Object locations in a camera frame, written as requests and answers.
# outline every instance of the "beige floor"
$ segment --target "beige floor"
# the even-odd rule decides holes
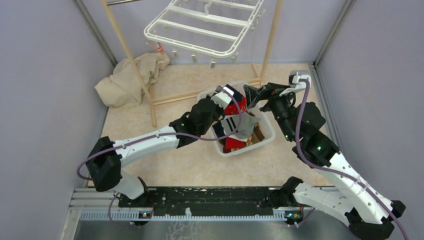
[[[292,70],[308,70],[308,65],[270,64],[265,82],[286,85]],[[250,64],[222,64],[215,69],[210,69],[208,65],[170,65],[153,85],[153,96],[160,98],[214,88],[254,77]],[[310,91],[308,101],[317,102],[314,89]],[[156,106],[158,128],[190,111],[196,102],[195,98],[191,98]],[[266,146],[236,156],[221,157],[212,142],[197,141],[179,149],[150,155],[131,163],[124,170],[142,177],[148,186],[280,186],[290,176],[316,186],[329,185],[323,176],[297,159],[292,152],[294,143],[285,141],[272,114],[268,115],[276,137]],[[140,106],[110,108],[102,135],[109,136],[111,140],[120,140],[154,130],[145,99]]]

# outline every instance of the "metal bar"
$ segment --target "metal bar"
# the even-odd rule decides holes
[[[339,137],[340,136],[339,131],[337,130],[336,121],[332,115],[330,101],[328,99],[328,95],[324,88],[321,75],[319,74],[318,69],[313,65],[312,62],[309,63],[308,65],[309,65],[310,76],[312,77],[312,82],[313,82],[313,85],[315,86],[316,96],[319,101],[320,109],[326,119],[326,128],[328,131],[328,136],[330,137],[331,140],[333,140],[333,142],[336,143],[336,145],[341,150],[343,150],[343,145]]]
[[[132,209],[110,210],[110,217],[114,221],[149,221],[149,218],[140,216],[140,211]],[[109,221],[107,210],[84,210],[80,221]]]
[[[342,23],[344,22],[346,15],[348,14],[349,10],[352,8],[355,2],[356,0],[346,0],[344,2],[343,8],[341,9],[341,12],[338,14],[337,20],[332,26],[330,33],[325,39],[324,45],[321,47],[321,50],[319,51],[318,56],[316,57],[315,66],[320,65],[321,60],[323,59],[324,55],[327,53],[336,34],[339,32],[340,27],[342,26]]]
[[[186,30],[192,33],[203,34],[209,37],[214,37],[214,38],[223,39],[227,41],[235,41],[237,39],[236,36],[231,36],[231,35],[215,32],[215,31],[209,31],[209,30],[205,30],[205,29],[201,29],[201,28],[197,28],[193,26],[187,26],[187,25],[176,23],[173,21],[159,19],[156,22],[158,24],[173,27],[176,29]]]
[[[74,192],[73,199],[111,199],[114,197],[113,192]]]
[[[101,49],[103,50],[106,57],[109,59],[112,66],[116,66],[118,64],[117,59],[115,58],[114,54],[112,53],[111,48],[108,46],[108,43],[106,42],[105,38],[103,37],[102,33],[100,32],[99,28],[97,27],[96,23],[94,22],[92,16],[90,15],[89,11],[87,10],[86,5],[84,4],[83,0],[73,0],[76,7],[78,8],[79,12],[82,14],[82,16],[85,19],[85,22],[87,23],[88,27],[90,28],[91,32],[94,34],[98,44],[100,44]]]
[[[290,211],[297,210],[298,207],[292,207]],[[122,212],[113,211],[112,214],[121,214],[117,216],[117,221],[158,221],[158,222],[174,222],[174,221],[188,221],[188,222],[270,222],[270,221],[287,221],[285,217],[285,210],[274,209],[272,215],[254,215],[254,216],[192,216],[192,215],[165,215],[165,216],[152,216],[151,218],[136,218],[134,217],[135,211]],[[85,210],[82,213],[80,221],[109,221],[107,210]]]
[[[96,206],[83,206],[83,205],[78,205],[78,206],[69,206],[68,210],[107,210],[109,208],[109,204],[108,205],[96,205]],[[111,208],[111,210],[126,210],[128,208],[126,207],[119,207],[118,203],[113,203],[113,206]],[[151,207],[131,207],[131,210],[137,210],[137,211],[152,211]]]
[[[60,240],[74,240],[82,212],[81,209],[69,209],[67,211],[62,233],[60,234]]]
[[[198,0],[198,1],[207,3],[209,0]],[[222,5],[222,6],[234,8],[234,9],[243,9],[243,10],[250,10],[250,11],[253,11],[255,9],[255,6],[231,2],[231,1],[212,0],[212,3],[216,5]]]
[[[126,4],[126,3],[131,3],[131,2],[138,2],[138,1],[142,1],[142,0],[120,0],[120,1],[110,1],[107,3],[108,6],[112,6],[112,5],[118,5],[118,4]]]
[[[247,21],[233,19],[233,18],[229,18],[229,17],[217,16],[217,15],[213,15],[213,14],[206,15],[204,12],[194,11],[194,10],[182,8],[182,7],[179,7],[179,6],[169,5],[168,9],[171,12],[181,14],[181,15],[185,15],[185,16],[189,16],[189,17],[192,17],[192,18],[195,18],[195,19],[200,19],[200,20],[203,20],[205,22],[229,25],[229,26],[234,26],[234,27],[241,27],[241,28],[243,28],[247,24],[249,24]]]
[[[74,193],[76,192],[92,192],[92,193],[97,193],[96,189],[94,187],[84,187],[84,188],[75,188],[73,190]],[[104,191],[103,193],[114,193],[115,191],[113,190],[109,190],[109,191]]]
[[[69,206],[109,206],[112,199],[72,199]],[[112,206],[118,206],[119,201],[114,201]]]

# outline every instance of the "white plastic basket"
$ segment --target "white plastic basket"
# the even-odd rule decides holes
[[[245,95],[245,91],[243,89],[243,86],[248,84],[245,81],[235,81],[232,83],[229,83],[229,85],[231,85],[233,88],[235,88],[237,91],[239,91],[241,94]],[[213,93],[215,91],[215,88],[206,90],[206,91],[202,91],[201,93],[199,93],[197,95],[197,100],[199,101],[200,99],[204,99],[206,98],[207,94]],[[219,155],[223,156],[223,157],[229,157],[229,156],[233,156],[233,155],[238,155],[238,154],[242,154],[244,152],[253,150],[253,149],[257,149],[259,147],[264,146],[267,143],[270,143],[272,140],[274,140],[276,138],[276,131],[274,130],[270,119],[268,118],[268,116],[261,112],[259,110],[259,104],[256,105],[256,107],[249,109],[248,111],[253,113],[256,117],[260,118],[259,121],[259,125],[260,125],[260,130],[262,131],[263,136],[265,137],[265,139],[261,142],[258,142],[256,144],[253,144],[251,146],[246,146],[243,147],[239,150],[235,150],[229,153],[224,153],[223,152],[223,146],[218,142],[218,141],[213,141],[213,144],[215,145],[215,149],[218,152]],[[217,135],[214,132],[214,129],[211,127],[209,129],[209,134],[213,137],[216,138]]]

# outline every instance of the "gray cloth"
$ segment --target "gray cloth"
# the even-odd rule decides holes
[[[238,128],[237,132],[234,134],[238,139],[247,139],[249,138],[253,130],[255,128],[256,123],[258,123],[261,119],[251,116],[247,112],[241,113],[241,124]],[[224,133],[231,133],[239,123],[239,115],[231,115],[226,116],[223,120],[221,120],[222,127],[224,128]]]

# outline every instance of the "wooden drying rack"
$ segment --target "wooden drying rack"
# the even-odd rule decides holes
[[[199,93],[206,91],[209,88],[199,89],[199,90],[196,90],[196,91],[191,91],[191,92],[186,92],[186,93],[181,93],[181,94],[176,94],[176,95],[171,95],[171,96],[166,96],[166,97],[153,98],[152,92],[151,92],[152,91],[152,84],[149,83],[148,87],[145,85],[143,78],[140,75],[139,70],[137,68],[137,65],[134,61],[133,54],[131,53],[130,48],[128,47],[128,44],[125,41],[124,35],[122,34],[121,28],[119,27],[118,22],[117,22],[114,14],[112,13],[112,11],[109,7],[109,6],[112,6],[112,5],[118,5],[118,4],[130,3],[130,2],[136,2],[136,1],[139,1],[139,0],[118,0],[118,1],[112,1],[112,2],[106,2],[106,0],[101,0],[101,4],[103,5],[104,10],[106,11],[106,14],[107,14],[107,17],[109,18],[110,24],[112,25],[113,29],[115,30],[115,33],[116,33],[116,35],[117,35],[117,37],[120,41],[120,44],[123,47],[123,50],[126,54],[126,57],[130,61],[131,66],[134,69],[136,76],[137,76],[137,78],[138,78],[138,80],[141,84],[141,87],[144,90],[145,98],[147,98],[147,101],[150,104],[151,124],[153,125],[153,127],[156,127],[157,126],[157,124],[156,124],[156,113],[155,113],[155,106],[156,105],[167,104],[167,103],[172,103],[172,102],[176,102],[176,101],[180,101],[180,100],[184,100],[184,99],[195,98],[195,97],[197,97],[197,95]],[[275,35],[276,35],[276,32],[277,32],[277,26],[278,26],[278,23],[279,23],[282,6],[283,6],[283,0],[277,0],[276,5],[275,5],[274,15],[272,17],[272,25],[271,25],[271,30],[269,32],[268,43],[266,45],[265,56],[263,58],[262,69],[259,73],[258,69],[256,68],[256,65],[254,63],[252,63],[251,66],[252,66],[253,72],[255,74],[255,78],[252,78],[252,79],[247,81],[250,85],[259,85],[259,86],[263,85],[265,72],[267,70],[268,62],[270,60],[271,50],[273,48],[274,38],[275,38]]]

